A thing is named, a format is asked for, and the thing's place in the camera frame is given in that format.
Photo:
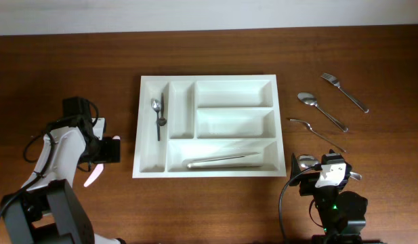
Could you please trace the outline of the pink plastic knife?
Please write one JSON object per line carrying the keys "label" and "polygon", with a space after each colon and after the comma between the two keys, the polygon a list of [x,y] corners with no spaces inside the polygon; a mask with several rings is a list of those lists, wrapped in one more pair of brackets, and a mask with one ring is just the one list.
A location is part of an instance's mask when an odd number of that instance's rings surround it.
{"label": "pink plastic knife", "polygon": [[84,183],[84,187],[88,187],[94,183],[96,179],[104,171],[105,164],[121,162],[121,138],[119,136],[107,137],[101,141],[100,152],[95,156],[93,164],[94,169],[88,179]]}

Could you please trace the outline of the thin steel fork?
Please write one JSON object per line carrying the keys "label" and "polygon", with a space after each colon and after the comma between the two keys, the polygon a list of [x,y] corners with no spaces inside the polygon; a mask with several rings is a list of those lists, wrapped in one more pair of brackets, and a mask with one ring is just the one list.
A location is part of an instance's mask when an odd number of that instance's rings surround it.
{"label": "thin steel fork", "polygon": [[336,144],[334,141],[324,137],[323,135],[321,135],[320,133],[315,131],[308,122],[303,121],[301,119],[289,119],[289,120],[292,121],[292,122],[302,124],[308,131],[312,132],[314,135],[318,136],[319,138],[323,139],[324,141],[326,141],[329,144],[333,145],[334,147],[338,148],[341,152],[346,153],[346,150],[344,148],[342,148],[340,145]]}

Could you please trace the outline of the small steel teaspoon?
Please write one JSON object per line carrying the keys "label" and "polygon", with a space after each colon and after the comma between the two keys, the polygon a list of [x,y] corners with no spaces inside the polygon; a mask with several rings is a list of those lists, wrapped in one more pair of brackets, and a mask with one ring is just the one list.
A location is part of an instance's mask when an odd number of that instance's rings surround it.
{"label": "small steel teaspoon", "polygon": [[161,102],[155,98],[152,99],[152,109],[155,111],[156,113],[156,133],[157,133],[157,141],[160,142],[161,141],[161,130],[160,130],[160,125],[159,125],[159,115],[160,115],[160,111],[161,111]]}

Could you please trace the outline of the steel spoon under right arm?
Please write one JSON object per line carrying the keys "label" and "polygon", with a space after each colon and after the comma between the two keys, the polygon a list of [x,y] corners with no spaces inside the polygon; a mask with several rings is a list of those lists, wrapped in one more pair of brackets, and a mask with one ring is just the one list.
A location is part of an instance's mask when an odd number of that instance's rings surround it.
{"label": "steel spoon under right arm", "polygon": [[[299,163],[299,166],[304,169],[310,168],[311,166],[315,166],[320,163],[320,161],[312,155],[300,155],[297,158],[297,162]],[[362,176],[353,171],[350,172],[350,177],[358,181],[362,180]]]}

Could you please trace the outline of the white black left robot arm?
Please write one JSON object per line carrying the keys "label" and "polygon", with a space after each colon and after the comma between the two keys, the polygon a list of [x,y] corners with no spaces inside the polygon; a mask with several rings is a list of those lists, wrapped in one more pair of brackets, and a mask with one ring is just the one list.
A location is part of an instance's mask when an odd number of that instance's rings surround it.
{"label": "white black left robot arm", "polygon": [[105,164],[120,162],[120,138],[104,136],[106,120],[86,98],[64,99],[62,109],[39,134],[43,149],[28,180],[2,198],[0,222],[12,243],[123,243],[94,232],[72,189],[82,164],[96,179]]}

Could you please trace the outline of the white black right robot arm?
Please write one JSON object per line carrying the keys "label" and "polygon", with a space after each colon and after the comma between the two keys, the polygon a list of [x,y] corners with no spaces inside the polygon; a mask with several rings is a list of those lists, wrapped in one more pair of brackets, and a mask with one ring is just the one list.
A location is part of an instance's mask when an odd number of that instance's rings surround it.
{"label": "white black right robot arm", "polygon": [[348,180],[354,176],[352,166],[341,154],[330,150],[318,160],[312,155],[300,155],[297,158],[303,169],[315,172],[299,177],[299,194],[313,196],[312,204],[318,211],[322,235],[314,235],[312,243],[326,244],[363,244],[379,243],[379,240],[364,240],[360,232],[366,226],[365,213],[368,199],[352,191],[345,191]]}

